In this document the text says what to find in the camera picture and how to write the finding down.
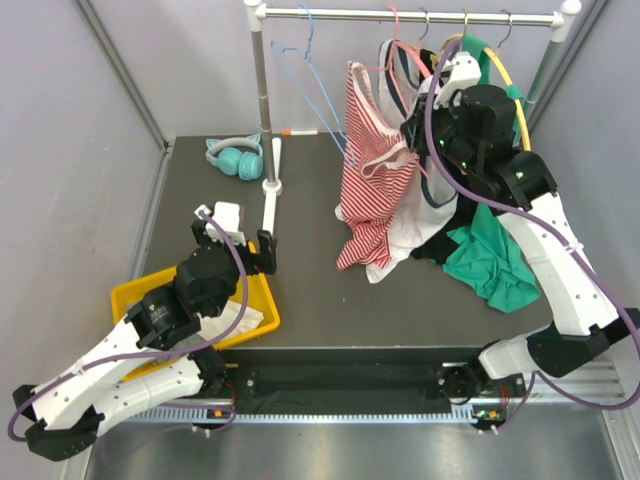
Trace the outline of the red white striped tank top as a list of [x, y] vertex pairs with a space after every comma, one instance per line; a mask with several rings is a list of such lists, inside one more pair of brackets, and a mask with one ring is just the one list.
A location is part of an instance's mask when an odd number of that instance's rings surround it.
[[338, 213], [351, 238], [342, 247], [336, 267], [385, 267], [391, 260], [389, 229], [417, 161], [400, 130], [379, 111], [368, 71], [354, 61], [347, 64], [345, 127]]

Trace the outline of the pink wire hanger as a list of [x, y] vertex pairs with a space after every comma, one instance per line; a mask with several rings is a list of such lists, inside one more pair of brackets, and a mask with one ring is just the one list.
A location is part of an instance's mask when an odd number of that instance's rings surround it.
[[358, 149], [366, 153], [362, 167], [366, 177], [383, 170], [396, 173], [401, 169], [413, 169], [413, 157], [406, 149], [399, 127], [413, 111], [411, 100], [418, 93], [420, 83], [416, 77], [418, 73], [410, 73], [407, 77], [401, 52], [392, 49], [392, 40], [399, 40], [398, 30], [399, 18], [395, 17], [393, 35], [381, 44], [377, 65], [353, 67], [353, 88], [367, 113], [363, 126], [374, 141], [371, 148], [364, 146], [362, 138], [357, 143]]

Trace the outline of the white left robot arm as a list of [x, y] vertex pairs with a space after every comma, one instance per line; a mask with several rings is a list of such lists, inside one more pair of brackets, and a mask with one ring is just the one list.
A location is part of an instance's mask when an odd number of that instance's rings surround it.
[[240, 229], [239, 205], [197, 207], [196, 249], [114, 288], [113, 329], [52, 380], [14, 391], [9, 438], [62, 461], [147, 409], [220, 394], [227, 374], [218, 350], [280, 323], [266, 281], [277, 269], [274, 214], [266, 207], [252, 244]]

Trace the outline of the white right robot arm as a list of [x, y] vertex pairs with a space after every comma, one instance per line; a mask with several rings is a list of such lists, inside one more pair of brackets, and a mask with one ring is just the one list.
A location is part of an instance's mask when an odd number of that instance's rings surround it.
[[548, 326], [491, 343], [462, 366], [469, 388], [487, 396], [506, 377], [561, 378], [620, 340], [637, 340], [639, 312], [623, 308], [591, 267], [544, 161], [513, 146], [514, 98], [480, 77], [476, 59], [451, 43], [401, 131], [454, 201], [488, 207], [551, 308]]

